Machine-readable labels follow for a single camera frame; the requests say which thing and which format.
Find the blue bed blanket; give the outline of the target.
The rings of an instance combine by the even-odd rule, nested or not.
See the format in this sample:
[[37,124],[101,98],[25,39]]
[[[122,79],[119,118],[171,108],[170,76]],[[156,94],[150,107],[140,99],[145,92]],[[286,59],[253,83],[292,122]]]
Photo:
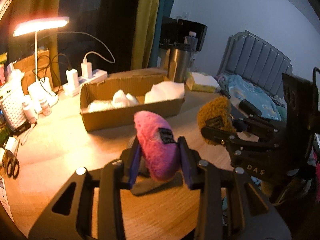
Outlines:
[[260,87],[245,81],[240,75],[221,73],[217,75],[215,79],[231,96],[240,101],[247,100],[253,104],[261,111],[262,117],[286,121],[286,108],[277,105]]

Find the car key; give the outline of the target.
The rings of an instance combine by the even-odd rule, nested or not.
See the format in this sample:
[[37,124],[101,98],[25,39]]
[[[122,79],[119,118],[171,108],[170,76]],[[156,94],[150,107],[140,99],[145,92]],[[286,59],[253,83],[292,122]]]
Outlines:
[[220,89],[219,93],[220,93],[222,96],[225,96],[226,98],[231,99],[231,96],[230,96],[230,94],[227,92],[227,90],[225,90],[225,89]]

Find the yellow curtain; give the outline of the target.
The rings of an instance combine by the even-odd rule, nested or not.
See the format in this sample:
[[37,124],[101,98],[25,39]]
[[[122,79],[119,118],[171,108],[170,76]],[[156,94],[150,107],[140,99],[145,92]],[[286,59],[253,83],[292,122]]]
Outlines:
[[155,35],[158,7],[159,0],[138,0],[131,57],[132,70],[148,66]]

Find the brown cardboard box behind lamp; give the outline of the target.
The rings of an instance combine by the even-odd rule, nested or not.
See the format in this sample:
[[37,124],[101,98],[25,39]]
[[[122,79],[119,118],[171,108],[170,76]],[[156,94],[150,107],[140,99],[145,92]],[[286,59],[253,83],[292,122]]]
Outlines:
[[[53,87],[52,75],[50,71],[50,50],[40,50],[38,55],[38,75],[40,78],[47,77],[51,88]],[[13,64],[15,69],[19,69],[24,73],[22,78],[22,90],[24,95],[28,94],[28,87],[36,81],[35,77],[35,55],[28,56]]]

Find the white paper towel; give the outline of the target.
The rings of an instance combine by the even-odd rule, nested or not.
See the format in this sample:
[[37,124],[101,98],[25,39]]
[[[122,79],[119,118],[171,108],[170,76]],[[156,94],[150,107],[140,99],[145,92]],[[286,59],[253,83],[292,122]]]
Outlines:
[[154,103],[184,98],[184,84],[172,81],[163,81],[152,85],[146,93],[144,103]]

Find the white keyboard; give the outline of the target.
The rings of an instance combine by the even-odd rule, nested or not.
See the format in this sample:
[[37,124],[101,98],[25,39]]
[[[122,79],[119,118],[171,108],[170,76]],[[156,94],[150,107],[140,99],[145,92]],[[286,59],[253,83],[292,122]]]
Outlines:
[[17,129],[27,120],[22,106],[23,96],[21,86],[1,88],[1,111],[12,130]]

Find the yellow tissue pack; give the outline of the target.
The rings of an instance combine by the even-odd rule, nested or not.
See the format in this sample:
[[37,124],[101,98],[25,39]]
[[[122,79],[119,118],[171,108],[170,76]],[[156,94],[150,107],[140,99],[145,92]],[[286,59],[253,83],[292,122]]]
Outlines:
[[191,91],[214,93],[219,87],[219,83],[206,73],[187,72],[186,85]]

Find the stainless steel tumbler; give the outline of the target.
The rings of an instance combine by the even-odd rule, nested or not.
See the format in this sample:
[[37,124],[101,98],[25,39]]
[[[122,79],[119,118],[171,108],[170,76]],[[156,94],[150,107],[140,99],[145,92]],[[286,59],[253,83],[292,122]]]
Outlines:
[[191,47],[188,44],[174,44],[169,54],[168,79],[176,83],[184,83],[190,59]]

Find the mustard fuzzy sock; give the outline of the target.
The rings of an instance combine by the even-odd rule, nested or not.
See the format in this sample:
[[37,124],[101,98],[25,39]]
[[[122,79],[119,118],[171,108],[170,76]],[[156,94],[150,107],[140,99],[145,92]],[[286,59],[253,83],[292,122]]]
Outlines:
[[199,130],[205,126],[221,131],[236,134],[237,131],[230,117],[231,102],[225,96],[218,96],[214,100],[203,105],[197,113],[197,125]]

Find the black scissors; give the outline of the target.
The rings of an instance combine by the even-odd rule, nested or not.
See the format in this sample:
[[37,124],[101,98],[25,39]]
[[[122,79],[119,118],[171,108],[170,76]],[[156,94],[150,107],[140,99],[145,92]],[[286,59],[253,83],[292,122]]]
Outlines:
[[2,163],[7,176],[16,179],[20,172],[20,163],[16,155],[10,151],[5,151]]

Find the pink fuzzy sock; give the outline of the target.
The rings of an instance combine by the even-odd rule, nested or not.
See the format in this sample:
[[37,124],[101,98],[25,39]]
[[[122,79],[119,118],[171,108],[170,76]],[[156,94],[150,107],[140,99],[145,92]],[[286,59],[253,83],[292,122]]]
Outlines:
[[180,168],[180,150],[171,126],[150,111],[137,112],[134,123],[150,177],[157,181],[171,179]]

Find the clear water bottle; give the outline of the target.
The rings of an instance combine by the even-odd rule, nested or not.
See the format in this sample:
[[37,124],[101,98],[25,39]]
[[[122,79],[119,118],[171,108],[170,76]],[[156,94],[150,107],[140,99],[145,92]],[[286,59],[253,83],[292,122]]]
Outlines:
[[189,35],[185,37],[184,43],[189,45],[191,49],[191,57],[190,57],[190,63],[189,63],[189,68],[193,66],[193,61],[194,61],[194,55],[196,52],[196,46],[197,46],[197,41],[198,39],[196,38],[196,33],[193,31],[189,32]]

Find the black wallet case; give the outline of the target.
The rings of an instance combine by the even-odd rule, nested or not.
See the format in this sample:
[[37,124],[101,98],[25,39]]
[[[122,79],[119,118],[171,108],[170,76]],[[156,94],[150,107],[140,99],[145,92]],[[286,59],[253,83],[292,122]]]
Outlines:
[[246,99],[240,101],[239,108],[247,115],[262,116],[262,112]]

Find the white waffle towel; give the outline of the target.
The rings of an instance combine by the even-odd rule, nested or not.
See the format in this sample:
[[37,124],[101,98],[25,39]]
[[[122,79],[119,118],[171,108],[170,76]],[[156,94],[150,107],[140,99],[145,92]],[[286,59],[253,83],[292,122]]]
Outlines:
[[89,112],[107,111],[111,109],[125,108],[129,106],[139,105],[137,98],[130,93],[125,94],[121,89],[118,90],[112,100],[95,99],[88,105]]

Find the white power strip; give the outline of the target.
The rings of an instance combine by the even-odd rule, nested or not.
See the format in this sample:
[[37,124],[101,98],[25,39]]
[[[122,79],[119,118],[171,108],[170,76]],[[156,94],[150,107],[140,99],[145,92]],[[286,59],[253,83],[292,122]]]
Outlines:
[[107,79],[107,77],[108,77],[107,71],[100,70],[100,69],[93,70],[92,74],[93,74],[93,76],[90,79],[85,78],[83,76],[80,76],[78,78],[79,87],[76,87],[74,90],[72,90],[71,88],[68,87],[68,83],[65,83],[62,86],[65,95],[71,96],[71,97],[76,96],[77,94],[80,93],[81,87],[84,84],[86,84],[86,83],[100,83],[100,82],[104,81],[105,79]]

